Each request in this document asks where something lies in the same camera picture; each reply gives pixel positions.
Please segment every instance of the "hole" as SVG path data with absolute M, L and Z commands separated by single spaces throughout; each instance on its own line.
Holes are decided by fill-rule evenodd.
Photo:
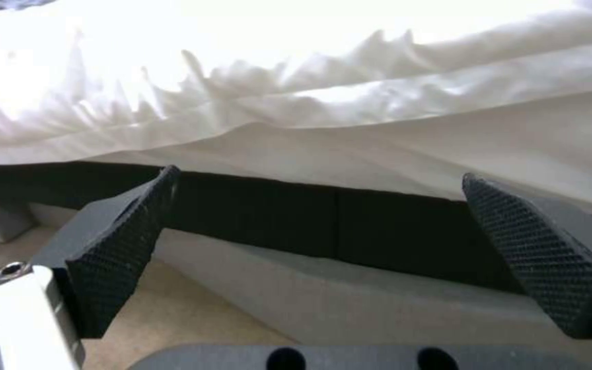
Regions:
M 266 370 L 305 370 L 305 358 L 293 348 L 279 348 L 266 360 Z
M 417 354 L 419 370 L 458 370 L 454 358 L 447 352 L 435 347 L 422 349 Z
M 0 271 L 0 274 L 2 276 L 9 276 L 12 274 L 17 274 L 17 272 L 19 272 L 23 266 L 24 266 L 24 264 L 22 262 L 9 263 Z

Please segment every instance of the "black knurled pad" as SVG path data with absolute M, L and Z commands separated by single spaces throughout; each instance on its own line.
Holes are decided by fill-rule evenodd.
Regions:
M 567 335 L 592 339 L 590 246 L 543 213 L 535 197 L 472 174 L 463 178 L 463 191 L 475 220 L 526 292 Z
M 54 270 L 82 338 L 101 338 L 134 292 L 176 193 L 179 169 L 88 204 L 32 260 Z

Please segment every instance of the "black mattress edge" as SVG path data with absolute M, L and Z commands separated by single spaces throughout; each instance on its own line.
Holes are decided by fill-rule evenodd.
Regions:
M 100 162 L 0 166 L 0 198 L 80 209 L 149 181 L 159 169 Z M 183 171 L 167 225 L 252 246 L 523 292 L 463 201 Z

